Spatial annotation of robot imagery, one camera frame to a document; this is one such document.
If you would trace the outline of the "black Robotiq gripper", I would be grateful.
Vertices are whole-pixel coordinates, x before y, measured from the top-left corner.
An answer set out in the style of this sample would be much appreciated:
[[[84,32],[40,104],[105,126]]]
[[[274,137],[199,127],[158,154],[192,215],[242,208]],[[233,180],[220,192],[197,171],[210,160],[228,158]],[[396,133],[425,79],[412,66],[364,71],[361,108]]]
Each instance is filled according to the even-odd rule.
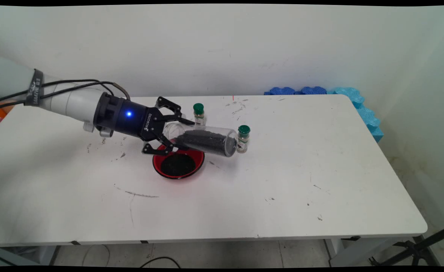
[[[163,115],[161,109],[172,112]],[[140,138],[143,142],[142,153],[148,155],[168,156],[174,148],[183,149],[183,145],[161,137],[167,122],[178,122],[185,125],[195,125],[195,122],[183,117],[181,106],[158,97],[154,107],[147,107],[120,97],[115,98],[115,131]],[[151,141],[158,141],[162,149],[153,148]]]

